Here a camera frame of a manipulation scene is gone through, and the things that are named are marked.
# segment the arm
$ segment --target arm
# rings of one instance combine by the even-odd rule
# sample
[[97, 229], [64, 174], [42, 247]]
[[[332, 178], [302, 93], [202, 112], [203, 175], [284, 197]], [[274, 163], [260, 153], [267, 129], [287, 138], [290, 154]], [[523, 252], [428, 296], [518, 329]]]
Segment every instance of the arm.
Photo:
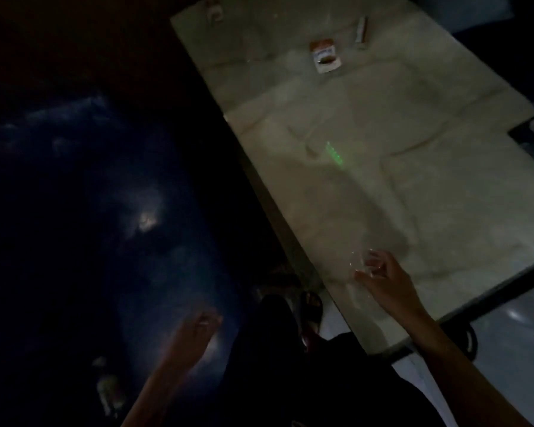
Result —
[[412, 338], [441, 389], [457, 424], [514, 426], [531, 424], [484, 378], [445, 335], [419, 301], [409, 275], [387, 251], [370, 251], [371, 274], [356, 271], [355, 279]]
[[157, 427], [186, 374], [206, 351], [222, 317], [203, 312], [186, 319], [178, 329], [164, 359], [150, 375], [121, 427]]

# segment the marble tabletop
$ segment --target marble tabletop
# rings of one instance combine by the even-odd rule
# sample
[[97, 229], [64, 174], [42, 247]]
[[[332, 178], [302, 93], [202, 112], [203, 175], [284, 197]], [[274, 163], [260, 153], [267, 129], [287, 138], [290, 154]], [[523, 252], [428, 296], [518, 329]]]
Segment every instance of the marble tabletop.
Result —
[[[394, 252], [436, 319], [534, 264], [534, 161], [507, 135], [534, 107], [418, 7], [221, 4], [172, 26], [366, 351], [406, 333], [352, 280], [365, 249]], [[319, 74], [325, 38], [342, 66]]]

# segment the green glowing object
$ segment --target green glowing object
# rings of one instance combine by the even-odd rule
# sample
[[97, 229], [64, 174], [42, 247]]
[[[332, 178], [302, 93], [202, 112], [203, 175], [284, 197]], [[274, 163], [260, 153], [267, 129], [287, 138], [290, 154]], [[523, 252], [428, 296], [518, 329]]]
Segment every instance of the green glowing object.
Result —
[[344, 165], [342, 157], [340, 157], [340, 155], [336, 152], [334, 147], [329, 142], [326, 143], [326, 152], [330, 157], [332, 157], [332, 159], [334, 160], [334, 162], [336, 162], [337, 165], [339, 165], [340, 167]]

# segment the black pants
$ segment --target black pants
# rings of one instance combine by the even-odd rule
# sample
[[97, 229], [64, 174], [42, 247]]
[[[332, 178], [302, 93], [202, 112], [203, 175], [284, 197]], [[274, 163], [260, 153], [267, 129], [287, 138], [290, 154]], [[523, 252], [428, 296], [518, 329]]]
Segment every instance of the black pants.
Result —
[[308, 356], [285, 299], [268, 295], [240, 330], [219, 388], [225, 425], [444, 426], [427, 398], [389, 364], [341, 334]]

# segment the person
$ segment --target person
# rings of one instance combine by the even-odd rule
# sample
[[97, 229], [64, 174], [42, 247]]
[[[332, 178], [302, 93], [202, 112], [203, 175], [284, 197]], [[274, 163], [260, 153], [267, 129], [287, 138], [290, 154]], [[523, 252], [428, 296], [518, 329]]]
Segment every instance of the person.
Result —
[[[370, 251], [357, 270], [380, 306], [407, 331], [458, 425], [530, 426], [444, 334], [410, 276], [387, 251]], [[444, 425], [425, 396], [393, 368], [366, 355], [352, 333], [318, 336], [322, 303], [302, 297], [301, 337], [286, 301], [268, 295], [233, 344], [214, 419], [230, 426]], [[221, 325], [214, 311], [186, 320], [149, 377], [123, 427], [158, 426], [187, 372]]]

